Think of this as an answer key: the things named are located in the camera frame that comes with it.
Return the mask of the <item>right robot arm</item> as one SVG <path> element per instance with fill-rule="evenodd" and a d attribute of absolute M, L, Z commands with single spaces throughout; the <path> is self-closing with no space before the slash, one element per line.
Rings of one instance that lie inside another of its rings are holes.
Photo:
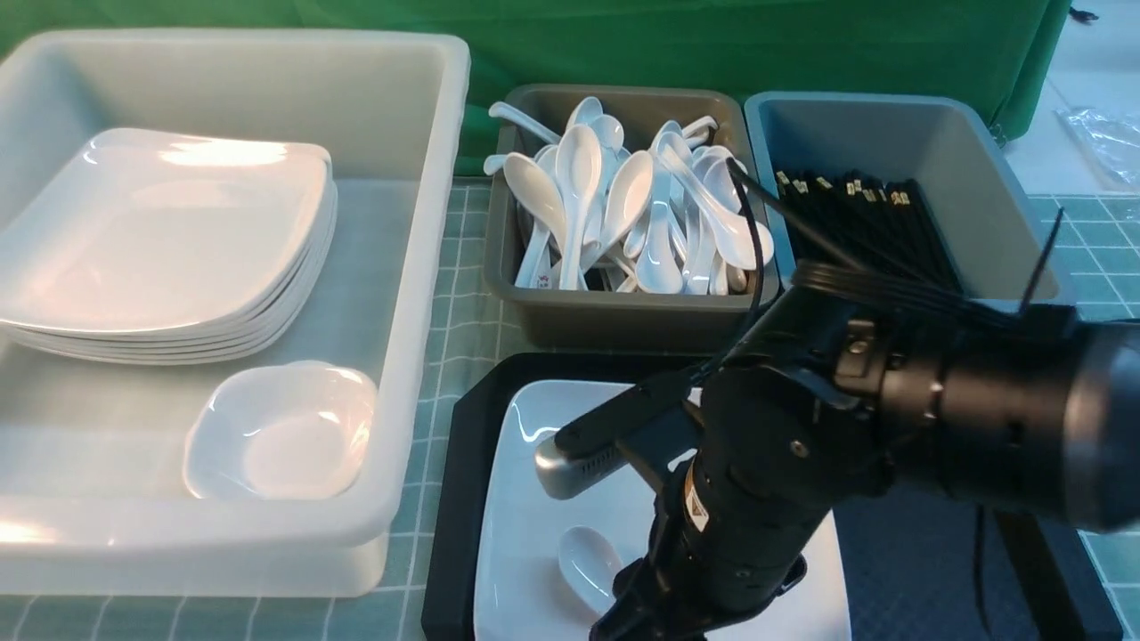
<path fill-rule="evenodd" d="M 1031 305 L 997 323 L 789 289 L 689 409 L 648 553 L 591 640 L 702 640 L 809 573 L 832 508 L 913 484 L 1086 532 L 1137 520 L 1137 325 Z"/>

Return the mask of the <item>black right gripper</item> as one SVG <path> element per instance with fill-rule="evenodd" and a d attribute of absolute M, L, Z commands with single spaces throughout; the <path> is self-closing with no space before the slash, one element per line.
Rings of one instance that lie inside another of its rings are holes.
<path fill-rule="evenodd" d="M 790 289 L 718 364 L 648 378 L 588 430 L 656 492 L 648 552 L 591 640 L 702 640 L 803 579 L 834 504 L 886 490 L 872 409 L 896 313 Z"/>

